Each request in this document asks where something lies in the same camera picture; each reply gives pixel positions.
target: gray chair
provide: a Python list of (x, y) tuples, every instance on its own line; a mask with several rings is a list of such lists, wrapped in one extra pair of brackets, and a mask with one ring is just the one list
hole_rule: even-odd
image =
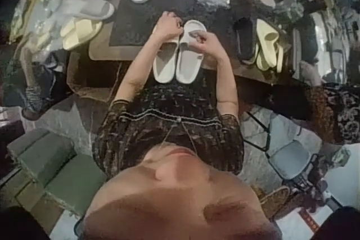
[(302, 191), (312, 184), (307, 180), (307, 172), (317, 159), (317, 154), (311, 155), (298, 141), (292, 141), (272, 155), (267, 153), (268, 161), (276, 173), (288, 183)]
[(77, 155), (70, 139), (44, 129), (25, 133), (8, 151), (48, 195), (79, 216), (106, 181), (91, 156)]

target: yellow slide sandal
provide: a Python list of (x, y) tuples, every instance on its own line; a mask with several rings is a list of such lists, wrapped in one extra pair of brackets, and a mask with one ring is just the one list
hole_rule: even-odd
[(65, 50), (80, 46), (94, 38), (101, 29), (102, 21), (72, 18), (60, 31)]

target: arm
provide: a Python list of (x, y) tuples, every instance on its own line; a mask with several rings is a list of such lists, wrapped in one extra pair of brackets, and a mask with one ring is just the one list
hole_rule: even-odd
[(228, 56), (217, 61), (216, 97), (219, 113), (233, 115), (238, 119), (239, 101), (236, 82)]
[(239, 101), (237, 98), (236, 82), (232, 72), (230, 59), (215, 34), (205, 31), (193, 31), (190, 35), (196, 41), (190, 46), (200, 52), (214, 57), (217, 61), (217, 109), (220, 115), (233, 115), (239, 118)]
[(156, 24), (156, 30), (131, 63), (113, 101), (119, 99), (132, 101), (135, 95), (142, 90), (149, 78), (152, 64), (161, 45), (183, 33), (180, 23), (181, 19), (174, 12), (165, 11), (163, 13)]
[(114, 101), (119, 99), (132, 101), (135, 95), (142, 90), (149, 78), (152, 63), (161, 45), (161, 39), (157, 35), (152, 34), (131, 63), (123, 81), (120, 83)]

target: dress sleeve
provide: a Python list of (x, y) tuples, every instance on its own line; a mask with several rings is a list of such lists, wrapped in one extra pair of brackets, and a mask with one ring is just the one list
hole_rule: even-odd
[(122, 125), (126, 122), (119, 121), (120, 116), (126, 112), (129, 105), (128, 101), (118, 100), (110, 105), (110, 108), (102, 122), (97, 137), (92, 146), (93, 158), (99, 168), (106, 175), (114, 175), (117, 173), (118, 159), (115, 157), (116, 142), (120, 130), (124, 130)]
[(244, 140), (240, 124), (233, 115), (222, 115), (222, 151), (224, 154), (224, 170), (239, 174), (244, 161)]

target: patterned fabric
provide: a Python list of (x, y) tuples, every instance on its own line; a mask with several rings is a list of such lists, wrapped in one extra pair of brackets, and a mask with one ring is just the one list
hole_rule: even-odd
[(360, 87), (325, 84), (307, 91), (314, 131), (330, 143), (360, 142)]
[(239, 122), (219, 116), (207, 93), (205, 83), (197, 90), (172, 83), (146, 88), (131, 103), (114, 102), (94, 142), (94, 160), (111, 178), (166, 138), (207, 164), (238, 174), (244, 159)]

